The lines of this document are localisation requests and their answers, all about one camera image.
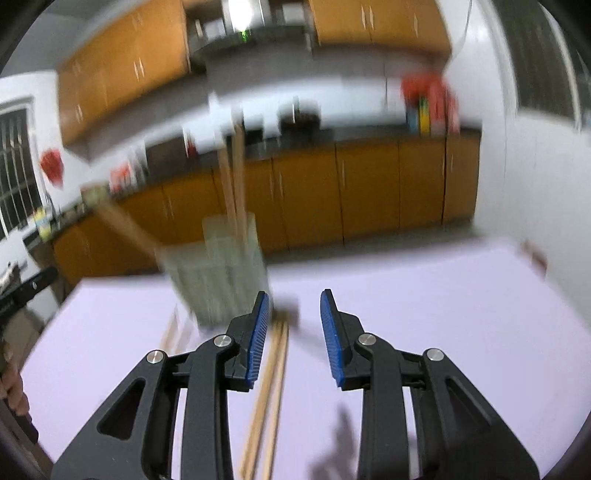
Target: lower cabinet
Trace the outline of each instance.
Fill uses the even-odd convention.
[[[289,247],[342,242],[334,146],[273,158],[273,170]]]
[[[479,136],[468,134],[331,145],[248,162],[246,209],[266,253],[467,220],[476,205],[479,150]],[[154,186],[119,205],[163,245],[200,242],[203,219],[225,214],[219,172]],[[83,277],[157,267],[95,215],[69,227],[53,247],[72,286]]]
[[[176,243],[202,242],[203,219],[222,214],[211,172],[167,183],[163,192],[176,227]]]
[[[93,276],[88,239],[78,225],[68,227],[53,241],[53,251],[61,274],[72,287]]]
[[[478,191],[480,137],[448,137],[443,223],[474,216]]]
[[[222,181],[214,174],[216,191],[224,213]],[[253,213],[256,234],[265,253],[287,250],[287,235],[281,215],[280,191],[273,173],[271,160],[254,161],[245,166],[246,210]]]
[[[337,146],[345,241],[397,230],[400,224],[398,143]]]
[[[445,141],[408,140],[399,144],[400,228],[439,224],[443,214]]]
[[[96,215],[90,215],[79,225],[87,239],[92,277],[116,277],[153,270],[151,258],[135,245],[105,225]]]
[[[162,187],[153,187],[119,202],[135,223],[163,245],[178,243],[173,214]]]

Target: cabinet handle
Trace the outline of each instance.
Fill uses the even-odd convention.
[[[173,218],[174,220],[174,210],[173,210],[173,203],[170,201],[170,198],[168,198],[168,211],[170,212],[170,216]]]

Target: window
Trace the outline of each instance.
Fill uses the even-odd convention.
[[[574,118],[569,74],[560,45],[537,0],[492,0],[501,20],[519,108]]]
[[[4,238],[41,206],[29,146],[27,110],[0,115],[0,214]]]

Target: upper cabinet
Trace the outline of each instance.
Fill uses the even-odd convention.
[[[90,40],[61,69],[64,144],[107,114],[189,71],[180,0],[151,0]]]
[[[436,0],[310,0],[322,44],[371,43],[449,56]]]

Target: metal screw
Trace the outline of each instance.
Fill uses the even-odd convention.
[[[213,339],[213,343],[218,347],[228,346],[232,343],[232,337],[228,335],[218,335]]]
[[[375,336],[372,335],[371,333],[362,333],[361,335],[359,335],[359,343],[361,343],[361,345],[373,345],[375,343]]]
[[[152,350],[146,357],[146,360],[151,364],[157,364],[161,362],[163,358],[164,354],[160,350]]]
[[[427,358],[433,362],[440,362],[445,358],[445,355],[439,348],[430,348],[427,350]]]

